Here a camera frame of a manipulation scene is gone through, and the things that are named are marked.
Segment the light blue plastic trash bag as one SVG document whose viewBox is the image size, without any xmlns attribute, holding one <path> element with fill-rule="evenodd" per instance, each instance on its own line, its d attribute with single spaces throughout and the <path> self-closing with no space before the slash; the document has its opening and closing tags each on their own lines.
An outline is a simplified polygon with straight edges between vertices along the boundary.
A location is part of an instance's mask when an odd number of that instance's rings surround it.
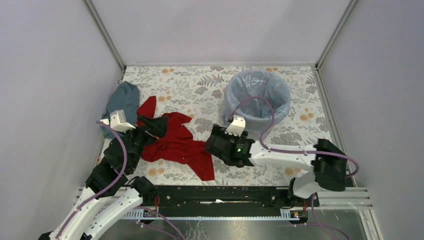
<svg viewBox="0 0 424 240">
<path fill-rule="evenodd" d="M 224 91 L 223 121 L 228 123 L 233 111 L 246 120 L 248 132 L 260 134 L 271 123 L 280 123 L 289 115 L 290 88 L 280 76 L 261 69 L 235 74 Z"/>
</svg>

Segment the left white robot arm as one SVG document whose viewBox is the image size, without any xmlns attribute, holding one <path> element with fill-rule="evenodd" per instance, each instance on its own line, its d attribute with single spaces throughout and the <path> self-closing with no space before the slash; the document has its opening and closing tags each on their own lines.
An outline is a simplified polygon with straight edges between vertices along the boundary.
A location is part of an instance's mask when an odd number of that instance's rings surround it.
<svg viewBox="0 0 424 240">
<path fill-rule="evenodd" d="M 129 189 L 105 206 L 128 182 L 147 145 L 167 133 L 167 116 L 139 117 L 142 126 L 134 126 L 117 111 L 98 124 L 115 138 L 104 151 L 100 163 L 85 181 L 79 198 L 64 221 L 53 231 L 40 235 L 41 240 L 98 240 L 130 210 L 155 200 L 155 186 L 146 177 L 135 177 Z"/>
</svg>

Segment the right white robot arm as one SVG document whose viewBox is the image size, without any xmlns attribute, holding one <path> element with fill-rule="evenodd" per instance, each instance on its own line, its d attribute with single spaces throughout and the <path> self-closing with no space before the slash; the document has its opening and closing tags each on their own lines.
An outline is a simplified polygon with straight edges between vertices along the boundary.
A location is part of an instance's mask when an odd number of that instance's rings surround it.
<svg viewBox="0 0 424 240">
<path fill-rule="evenodd" d="M 204 149 L 222 160 L 227 166 L 255 167 L 278 166 L 305 171 L 290 180 L 287 201 L 301 205 L 312 194 L 322 190 L 343 192 L 346 189 L 346 155 L 327 139 L 319 138 L 316 144 L 263 146 L 249 138 L 247 131 L 213 125 Z"/>
</svg>

